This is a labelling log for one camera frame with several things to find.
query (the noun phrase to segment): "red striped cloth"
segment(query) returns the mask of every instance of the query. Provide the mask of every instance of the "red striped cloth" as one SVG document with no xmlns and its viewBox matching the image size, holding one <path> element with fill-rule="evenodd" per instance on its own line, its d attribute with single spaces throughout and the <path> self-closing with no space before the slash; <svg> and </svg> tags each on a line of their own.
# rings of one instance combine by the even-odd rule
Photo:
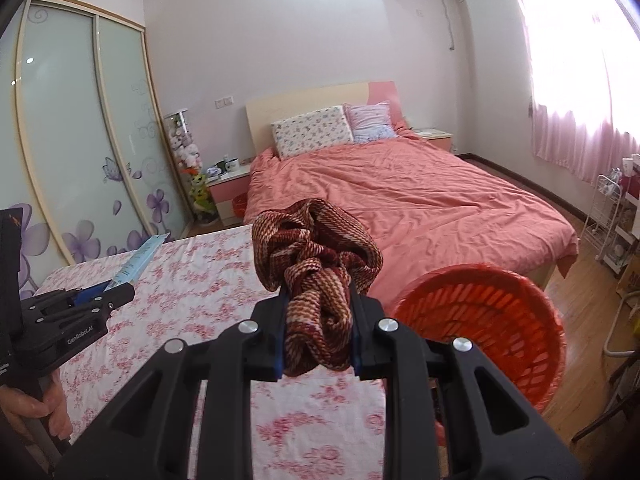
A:
<svg viewBox="0 0 640 480">
<path fill-rule="evenodd" d="M 382 253 L 353 216 L 321 198 L 260 213 L 252 229 L 255 270 L 267 290 L 290 293 L 285 373 L 318 364 L 350 366 L 349 285 L 364 294 L 382 268 Z"/>
</svg>

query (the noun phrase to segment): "frosted glass door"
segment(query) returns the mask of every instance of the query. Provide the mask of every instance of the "frosted glass door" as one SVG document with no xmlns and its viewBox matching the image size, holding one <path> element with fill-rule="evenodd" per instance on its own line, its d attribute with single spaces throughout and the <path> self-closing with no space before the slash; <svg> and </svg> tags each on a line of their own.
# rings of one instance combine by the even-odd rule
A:
<svg viewBox="0 0 640 480">
<path fill-rule="evenodd" d="M 51 238 L 49 226 L 40 211 L 24 166 L 15 114 L 15 51 L 24 6 L 16 12 L 0 38 L 0 117 L 3 136 L 0 150 L 0 209 L 22 208 L 22 248 L 18 285 L 20 297 L 38 290 L 52 270 L 66 265 Z"/>
<path fill-rule="evenodd" d="M 162 144 L 146 78 L 142 36 L 105 18 L 99 23 L 104 98 L 134 192 L 155 230 L 180 237 L 189 217 Z"/>
<path fill-rule="evenodd" d="M 93 22 L 31 5 L 21 82 L 37 184 L 76 262 L 140 246 L 145 232 L 113 155 L 98 94 Z"/>
</svg>

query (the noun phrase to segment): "pillow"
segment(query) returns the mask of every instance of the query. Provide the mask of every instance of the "pillow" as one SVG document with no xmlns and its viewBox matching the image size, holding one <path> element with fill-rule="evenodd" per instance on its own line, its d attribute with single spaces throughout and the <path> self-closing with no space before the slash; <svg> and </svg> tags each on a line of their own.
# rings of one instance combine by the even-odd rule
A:
<svg viewBox="0 0 640 480">
<path fill-rule="evenodd" d="M 271 123 L 280 158 L 314 152 L 329 146 L 353 144 L 353 135 L 341 106 L 323 108 Z"/>
<path fill-rule="evenodd" d="M 377 105 L 345 104 L 344 111 L 356 144 L 396 137 L 391 126 L 391 110 L 388 101 Z"/>
</svg>

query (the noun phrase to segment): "butterfly decal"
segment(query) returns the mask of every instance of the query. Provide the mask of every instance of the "butterfly decal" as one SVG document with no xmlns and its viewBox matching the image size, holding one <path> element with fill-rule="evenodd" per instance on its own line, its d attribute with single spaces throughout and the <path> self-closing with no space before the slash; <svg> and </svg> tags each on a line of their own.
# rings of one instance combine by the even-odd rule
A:
<svg viewBox="0 0 640 480">
<path fill-rule="evenodd" d="M 102 167 L 104 171 L 104 181 L 113 180 L 114 182 L 122 182 L 122 173 L 120 173 L 120 168 L 116 164 L 116 161 L 111 157 L 106 156 L 104 158 L 104 166 Z M 127 163 L 127 173 L 132 178 L 142 178 L 141 171 L 135 171 L 133 174 L 131 173 L 131 163 Z"/>
</svg>

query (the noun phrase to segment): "baseboard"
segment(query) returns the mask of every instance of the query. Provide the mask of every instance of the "baseboard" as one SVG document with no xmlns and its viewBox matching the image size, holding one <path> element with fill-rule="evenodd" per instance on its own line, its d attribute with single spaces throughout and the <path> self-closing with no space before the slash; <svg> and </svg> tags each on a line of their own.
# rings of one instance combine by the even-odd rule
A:
<svg viewBox="0 0 640 480">
<path fill-rule="evenodd" d="M 462 160 L 476 160 L 489 168 L 493 168 L 496 171 L 500 171 L 500 173 L 505 174 L 508 177 L 511 177 L 513 180 L 517 180 L 519 183 L 524 184 L 527 187 L 530 187 L 536 193 L 540 193 L 540 195 L 548 198 L 551 202 L 558 204 L 562 209 L 567 210 L 569 213 L 574 215 L 577 219 L 584 222 L 587 219 L 587 215 L 584 211 L 579 210 L 575 205 L 569 204 L 564 198 L 560 198 L 555 193 L 552 193 L 545 187 L 540 186 L 540 184 L 536 184 L 532 180 L 515 173 L 515 171 L 508 170 L 507 168 L 501 166 L 500 164 L 496 164 L 484 158 L 483 156 L 476 155 L 475 153 L 461 153 L 458 155 Z"/>
</svg>

